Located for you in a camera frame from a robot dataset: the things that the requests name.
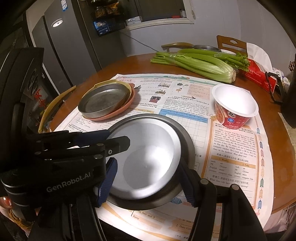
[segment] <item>red and white paper bowl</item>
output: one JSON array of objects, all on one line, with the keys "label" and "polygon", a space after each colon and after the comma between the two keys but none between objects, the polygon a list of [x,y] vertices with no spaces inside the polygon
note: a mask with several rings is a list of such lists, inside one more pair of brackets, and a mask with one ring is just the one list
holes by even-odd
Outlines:
[{"label": "red and white paper bowl", "polygon": [[213,87],[212,95],[217,120],[230,129],[241,128],[259,112],[257,102],[245,89],[220,84]]}]

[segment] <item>window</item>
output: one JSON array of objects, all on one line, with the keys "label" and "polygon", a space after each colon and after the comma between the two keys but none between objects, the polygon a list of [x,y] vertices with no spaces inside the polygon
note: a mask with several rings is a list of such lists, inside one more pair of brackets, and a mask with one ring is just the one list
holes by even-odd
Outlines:
[{"label": "window", "polygon": [[193,23],[190,0],[120,0],[125,18],[142,17],[142,22],[127,26],[128,30],[172,23]]}]

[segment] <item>noodle cup label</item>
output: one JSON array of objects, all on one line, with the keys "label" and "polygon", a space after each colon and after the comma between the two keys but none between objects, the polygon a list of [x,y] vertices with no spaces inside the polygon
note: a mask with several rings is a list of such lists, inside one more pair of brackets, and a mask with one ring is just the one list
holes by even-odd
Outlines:
[{"label": "noodle cup label", "polygon": [[217,120],[225,127],[230,129],[241,128],[250,117],[243,117],[230,112],[215,101],[215,114]]}]

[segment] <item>blue logo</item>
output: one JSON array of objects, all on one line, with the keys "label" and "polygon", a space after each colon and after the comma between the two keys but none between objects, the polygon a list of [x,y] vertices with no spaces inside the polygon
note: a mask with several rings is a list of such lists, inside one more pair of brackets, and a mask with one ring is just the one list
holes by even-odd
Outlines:
[{"label": "blue logo", "polygon": [[234,119],[228,118],[227,122],[233,123],[234,122]]}]

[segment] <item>brown tabletop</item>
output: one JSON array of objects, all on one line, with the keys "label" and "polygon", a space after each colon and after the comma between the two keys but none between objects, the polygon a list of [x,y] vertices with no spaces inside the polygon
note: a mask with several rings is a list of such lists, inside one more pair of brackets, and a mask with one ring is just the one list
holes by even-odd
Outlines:
[{"label": "brown tabletop", "polygon": [[[174,66],[152,64],[150,59],[154,54],[131,56],[111,64],[91,76],[79,85],[69,96],[51,122],[51,130],[55,128],[78,105],[82,96],[95,84],[109,80],[116,74],[184,74],[201,77],[198,74]],[[274,204],[273,212],[285,208],[296,201],[296,171],[295,152],[285,126],[278,114],[280,107],[271,101],[269,93],[242,77],[237,77],[234,85],[251,92],[259,105],[259,114],[267,133],[274,167]]]}]

